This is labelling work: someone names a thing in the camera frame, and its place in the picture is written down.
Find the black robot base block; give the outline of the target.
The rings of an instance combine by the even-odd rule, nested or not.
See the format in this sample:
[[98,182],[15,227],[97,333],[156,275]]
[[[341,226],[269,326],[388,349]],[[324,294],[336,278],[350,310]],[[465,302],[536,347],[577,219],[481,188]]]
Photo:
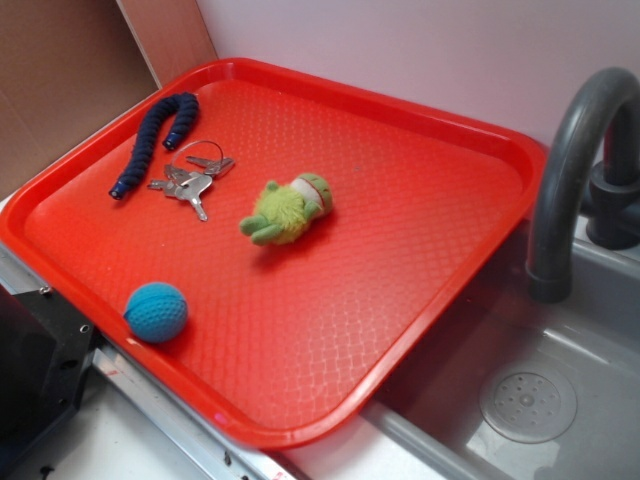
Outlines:
[[1,290],[1,442],[36,438],[79,407],[94,325],[57,292]]

